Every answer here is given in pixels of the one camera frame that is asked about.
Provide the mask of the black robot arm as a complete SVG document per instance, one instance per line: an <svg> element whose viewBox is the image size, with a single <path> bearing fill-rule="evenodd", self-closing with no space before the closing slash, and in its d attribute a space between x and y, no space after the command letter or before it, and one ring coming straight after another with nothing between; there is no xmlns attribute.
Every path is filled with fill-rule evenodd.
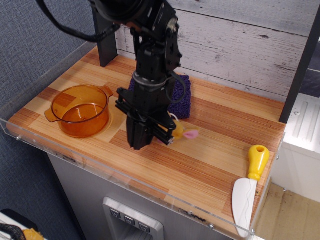
<svg viewBox="0 0 320 240"><path fill-rule="evenodd" d="M176 74L182 54L178 47L178 17L165 0L92 0L92 9L111 25L94 35L60 24L44 1L37 2L42 12L62 32L98 43L127 26L133 36L136 69L133 90L119 88L116 107L126 114L129 145L140 150L154 138L166 145L173 142L176 129L168 109L173 100Z"/></svg>

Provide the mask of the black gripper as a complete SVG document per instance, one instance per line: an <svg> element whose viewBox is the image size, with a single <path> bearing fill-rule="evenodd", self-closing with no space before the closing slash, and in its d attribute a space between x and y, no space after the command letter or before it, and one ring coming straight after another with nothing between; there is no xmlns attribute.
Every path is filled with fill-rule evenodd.
<svg viewBox="0 0 320 240"><path fill-rule="evenodd" d="M117 89L116 107L127 115L127 141L134 150L150 145L154 137L165 145L173 143L176 124L168 112L167 96L172 89L171 84L154 87L136 81L133 90Z"/></svg>

